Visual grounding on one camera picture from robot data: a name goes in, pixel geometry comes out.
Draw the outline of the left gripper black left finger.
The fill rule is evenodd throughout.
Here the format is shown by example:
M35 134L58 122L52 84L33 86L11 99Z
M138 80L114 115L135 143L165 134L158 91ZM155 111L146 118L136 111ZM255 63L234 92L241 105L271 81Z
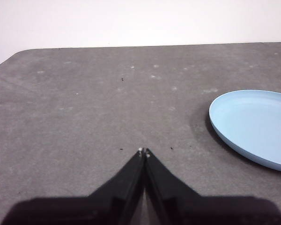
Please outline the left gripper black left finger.
M34 198L15 204L4 225L128 225L143 192L144 153L138 150L88 196Z

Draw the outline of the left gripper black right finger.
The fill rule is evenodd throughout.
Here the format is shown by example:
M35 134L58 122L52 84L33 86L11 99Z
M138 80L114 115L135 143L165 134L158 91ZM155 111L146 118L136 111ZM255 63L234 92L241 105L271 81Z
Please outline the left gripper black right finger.
M253 196L202 196L145 149L146 191L162 225L281 225L281 211Z

